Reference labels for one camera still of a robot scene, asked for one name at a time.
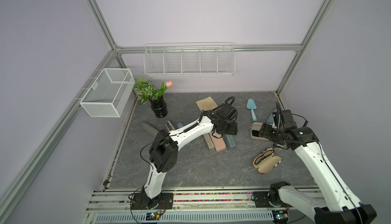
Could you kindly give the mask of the beige case black glasses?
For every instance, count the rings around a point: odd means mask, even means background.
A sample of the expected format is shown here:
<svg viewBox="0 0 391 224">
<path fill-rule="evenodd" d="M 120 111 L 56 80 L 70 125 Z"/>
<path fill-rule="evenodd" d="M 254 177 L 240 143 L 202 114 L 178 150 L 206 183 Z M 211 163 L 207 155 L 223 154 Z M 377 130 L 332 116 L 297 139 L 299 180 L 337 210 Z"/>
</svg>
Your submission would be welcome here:
<svg viewBox="0 0 391 224">
<path fill-rule="evenodd" d="M 281 161 L 282 157 L 276 155 L 273 148 L 267 148 L 253 159 L 252 165 L 260 174 L 265 175 L 270 173 Z"/>
</svg>

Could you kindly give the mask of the beige fabric glove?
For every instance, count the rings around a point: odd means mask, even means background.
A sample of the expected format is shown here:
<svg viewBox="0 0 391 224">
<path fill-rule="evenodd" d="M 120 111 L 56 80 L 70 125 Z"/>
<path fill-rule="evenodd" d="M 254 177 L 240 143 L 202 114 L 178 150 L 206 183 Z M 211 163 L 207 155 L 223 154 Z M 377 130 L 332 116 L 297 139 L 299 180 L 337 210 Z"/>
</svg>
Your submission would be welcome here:
<svg viewBox="0 0 391 224">
<path fill-rule="evenodd" d="M 205 99 L 199 100 L 196 102 L 196 105 L 200 111 L 213 110 L 218 107 L 217 103 L 212 97 L 207 97 Z"/>
</svg>

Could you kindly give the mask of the teal small trowel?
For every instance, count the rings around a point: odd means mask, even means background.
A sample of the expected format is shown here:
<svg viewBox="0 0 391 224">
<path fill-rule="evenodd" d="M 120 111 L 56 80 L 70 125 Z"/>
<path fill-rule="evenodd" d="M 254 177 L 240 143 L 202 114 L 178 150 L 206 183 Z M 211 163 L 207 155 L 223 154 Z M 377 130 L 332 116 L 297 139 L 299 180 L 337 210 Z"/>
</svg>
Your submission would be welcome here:
<svg viewBox="0 0 391 224">
<path fill-rule="evenodd" d="M 252 116 L 253 122 L 256 122 L 257 121 L 257 117 L 256 117 L 256 114 L 255 114 L 255 110 L 257 109 L 257 106 L 256 106 L 254 100 L 253 99 L 248 99 L 246 107 L 251 112 L 251 116 Z"/>
</svg>

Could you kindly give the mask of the beige case brown sunglasses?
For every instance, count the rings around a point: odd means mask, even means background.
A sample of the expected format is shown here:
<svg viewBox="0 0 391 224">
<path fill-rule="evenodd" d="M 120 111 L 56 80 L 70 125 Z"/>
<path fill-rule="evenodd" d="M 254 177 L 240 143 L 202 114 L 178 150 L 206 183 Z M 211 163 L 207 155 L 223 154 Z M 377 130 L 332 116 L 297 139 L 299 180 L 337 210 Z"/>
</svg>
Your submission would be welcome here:
<svg viewBox="0 0 391 224">
<path fill-rule="evenodd" d="M 168 131 L 175 130 L 174 125 L 170 121 L 166 121 L 166 128 L 167 128 Z"/>
</svg>

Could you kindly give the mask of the blue brown glasses case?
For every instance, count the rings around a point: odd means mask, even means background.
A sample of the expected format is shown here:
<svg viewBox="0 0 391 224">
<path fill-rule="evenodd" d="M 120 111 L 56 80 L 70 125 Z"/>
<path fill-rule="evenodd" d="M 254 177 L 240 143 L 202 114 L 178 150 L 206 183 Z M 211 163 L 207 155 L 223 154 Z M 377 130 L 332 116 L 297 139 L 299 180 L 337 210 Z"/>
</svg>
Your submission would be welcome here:
<svg viewBox="0 0 391 224">
<path fill-rule="evenodd" d="M 271 113 L 271 115 L 267 119 L 266 123 L 268 123 L 268 124 L 273 124 L 274 123 L 273 113 Z"/>
</svg>

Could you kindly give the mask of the teal grey case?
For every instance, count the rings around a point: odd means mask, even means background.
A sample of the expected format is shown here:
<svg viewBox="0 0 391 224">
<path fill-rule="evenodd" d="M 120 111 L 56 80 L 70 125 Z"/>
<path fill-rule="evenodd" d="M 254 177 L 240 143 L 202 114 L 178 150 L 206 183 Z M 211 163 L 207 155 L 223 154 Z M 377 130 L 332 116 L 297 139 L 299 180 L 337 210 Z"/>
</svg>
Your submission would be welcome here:
<svg viewBox="0 0 391 224">
<path fill-rule="evenodd" d="M 235 140 L 234 140 L 234 136 L 233 135 L 224 135 L 223 136 L 224 138 L 224 142 L 226 144 L 226 148 L 229 150 L 229 151 L 232 151 L 236 148 L 236 143 L 235 143 Z"/>
</svg>

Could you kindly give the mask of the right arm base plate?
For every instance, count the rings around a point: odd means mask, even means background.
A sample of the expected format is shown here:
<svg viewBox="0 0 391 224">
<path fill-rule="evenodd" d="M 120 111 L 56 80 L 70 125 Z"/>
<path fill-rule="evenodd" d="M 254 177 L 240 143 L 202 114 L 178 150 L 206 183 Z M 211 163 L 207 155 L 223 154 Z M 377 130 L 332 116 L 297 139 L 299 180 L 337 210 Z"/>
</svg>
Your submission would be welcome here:
<svg viewBox="0 0 391 224">
<path fill-rule="evenodd" d="M 257 208 L 286 208 L 287 204 L 282 202 L 279 194 L 272 191 L 254 191 L 252 200 Z"/>
</svg>

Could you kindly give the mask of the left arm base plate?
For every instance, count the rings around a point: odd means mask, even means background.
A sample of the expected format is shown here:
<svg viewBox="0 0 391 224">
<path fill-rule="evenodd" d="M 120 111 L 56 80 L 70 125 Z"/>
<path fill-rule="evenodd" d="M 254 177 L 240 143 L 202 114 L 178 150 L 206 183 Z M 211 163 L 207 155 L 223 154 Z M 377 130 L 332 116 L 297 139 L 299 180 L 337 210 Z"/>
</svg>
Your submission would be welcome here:
<svg viewBox="0 0 391 224">
<path fill-rule="evenodd" d="M 172 193 L 161 193 L 155 198 L 149 198 L 144 192 L 130 194 L 130 207 L 132 210 L 165 210 L 173 208 Z"/>
</svg>

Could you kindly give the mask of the pink glasses case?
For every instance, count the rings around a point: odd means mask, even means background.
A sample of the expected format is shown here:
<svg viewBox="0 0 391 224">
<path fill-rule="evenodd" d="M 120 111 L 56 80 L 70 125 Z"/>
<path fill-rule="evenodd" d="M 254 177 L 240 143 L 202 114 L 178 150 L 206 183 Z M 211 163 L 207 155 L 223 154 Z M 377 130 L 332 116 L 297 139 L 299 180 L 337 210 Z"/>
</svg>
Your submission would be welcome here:
<svg viewBox="0 0 391 224">
<path fill-rule="evenodd" d="M 221 134 L 218 134 L 216 132 L 211 132 L 209 133 L 209 135 L 211 137 L 214 148 L 217 152 L 221 152 L 226 149 L 226 144 Z"/>
</svg>

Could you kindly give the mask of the aluminium frame post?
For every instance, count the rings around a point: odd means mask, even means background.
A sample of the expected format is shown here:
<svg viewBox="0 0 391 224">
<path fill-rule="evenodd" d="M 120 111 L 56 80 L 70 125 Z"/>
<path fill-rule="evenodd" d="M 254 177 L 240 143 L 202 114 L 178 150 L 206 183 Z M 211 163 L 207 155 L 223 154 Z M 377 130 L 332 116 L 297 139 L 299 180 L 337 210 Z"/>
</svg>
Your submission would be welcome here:
<svg viewBox="0 0 391 224">
<path fill-rule="evenodd" d="M 109 47 L 109 50 L 114 53 L 114 57 L 119 64 L 120 68 L 127 68 L 124 60 L 122 59 L 122 55 L 120 55 L 117 51 L 119 50 L 119 46 L 117 45 L 109 26 L 103 16 L 103 13 L 98 5 L 97 0 L 84 0 L 87 8 L 89 9 L 95 23 L 97 24 L 106 44 Z"/>
</svg>

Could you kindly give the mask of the green artificial plant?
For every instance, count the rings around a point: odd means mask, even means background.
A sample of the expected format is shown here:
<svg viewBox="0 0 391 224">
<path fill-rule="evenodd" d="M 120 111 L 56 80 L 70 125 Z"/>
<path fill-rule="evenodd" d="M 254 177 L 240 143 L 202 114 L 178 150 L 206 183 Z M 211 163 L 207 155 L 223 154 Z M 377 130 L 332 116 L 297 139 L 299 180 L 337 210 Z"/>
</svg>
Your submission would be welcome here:
<svg viewBox="0 0 391 224">
<path fill-rule="evenodd" d="M 168 87 L 164 82 L 161 84 L 161 87 L 157 89 L 152 81 L 149 81 L 144 77 L 138 77 L 133 88 L 139 105 L 144 105 L 148 101 L 159 100 L 167 89 Z"/>
</svg>

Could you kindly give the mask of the black glossy vase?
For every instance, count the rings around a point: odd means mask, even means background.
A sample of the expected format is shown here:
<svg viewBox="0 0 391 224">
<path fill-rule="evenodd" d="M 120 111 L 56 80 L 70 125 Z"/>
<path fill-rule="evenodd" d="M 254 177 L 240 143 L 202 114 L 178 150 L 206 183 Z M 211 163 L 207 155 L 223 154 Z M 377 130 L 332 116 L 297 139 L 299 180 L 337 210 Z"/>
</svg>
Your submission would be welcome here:
<svg viewBox="0 0 391 224">
<path fill-rule="evenodd" d="M 164 118 L 168 115 L 167 104 L 163 95 L 157 100 L 150 99 L 149 102 L 151 104 L 151 109 L 157 118 Z"/>
</svg>

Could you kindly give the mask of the green glasses case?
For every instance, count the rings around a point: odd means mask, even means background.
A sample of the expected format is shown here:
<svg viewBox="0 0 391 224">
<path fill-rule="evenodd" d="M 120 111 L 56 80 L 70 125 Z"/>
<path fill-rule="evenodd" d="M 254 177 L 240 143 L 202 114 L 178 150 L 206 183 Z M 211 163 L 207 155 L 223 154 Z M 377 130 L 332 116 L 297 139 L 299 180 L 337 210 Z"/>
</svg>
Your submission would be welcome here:
<svg viewBox="0 0 391 224">
<path fill-rule="evenodd" d="M 205 141 L 207 143 L 209 151 L 210 152 L 215 151 L 215 146 L 214 146 L 214 143 L 213 143 L 209 133 L 204 134 L 204 139 L 205 139 Z"/>
</svg>

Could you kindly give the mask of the aluminium mounting rail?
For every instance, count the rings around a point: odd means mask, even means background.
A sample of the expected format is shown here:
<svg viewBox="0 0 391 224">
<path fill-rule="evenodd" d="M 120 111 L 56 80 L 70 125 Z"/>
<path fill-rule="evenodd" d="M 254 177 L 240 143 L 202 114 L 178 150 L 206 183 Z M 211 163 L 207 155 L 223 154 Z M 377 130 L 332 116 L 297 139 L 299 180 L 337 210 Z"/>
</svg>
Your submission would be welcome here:
<svg viewBox="0 0 391 224">
<path fill-rule="evenodd" d="M 254 191 L 269 191 L 266 188 L 262 189 L 196 189 L 190 191 L 188 189 L 174 189 L 163 191 L 162 193 L 172 193 L 174 210 L 182 209 L 197 209 L 197 208 L 214 208 L 214 209 L 229 209 L 229 208 L 256 208 L 252 200 Z M 88 204 L 88 211 L 109 211 L 109 210 L 129 210 L 130 194 L 140 192 L 137 191 L 105 191 L 93 193 Z"/>
</svg>

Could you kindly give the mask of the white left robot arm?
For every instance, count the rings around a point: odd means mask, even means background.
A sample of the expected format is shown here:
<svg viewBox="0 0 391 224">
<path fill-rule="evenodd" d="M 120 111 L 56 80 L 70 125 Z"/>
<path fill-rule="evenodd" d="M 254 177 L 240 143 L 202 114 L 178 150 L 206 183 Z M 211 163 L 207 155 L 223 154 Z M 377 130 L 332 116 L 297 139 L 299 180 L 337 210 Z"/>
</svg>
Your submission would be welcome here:
<svg viewBox="0 0 391 224">
<path fill-rule="evenodd" d="M 201 111 L 200 117 L 172 131 L 158 131 L 149 149 L 150 171 L 146 184 L 129 196 L 132 210 L 172 209 L 173 193 L 163 193 L 166 174 L 177 163 L 179 151 L 194 139 L 211 134 L 222 139 L 224 135 L 236 135 L 237 109 L 233 107 L 235 97 L 231 96 L 221 105 Z"/>
</svg>

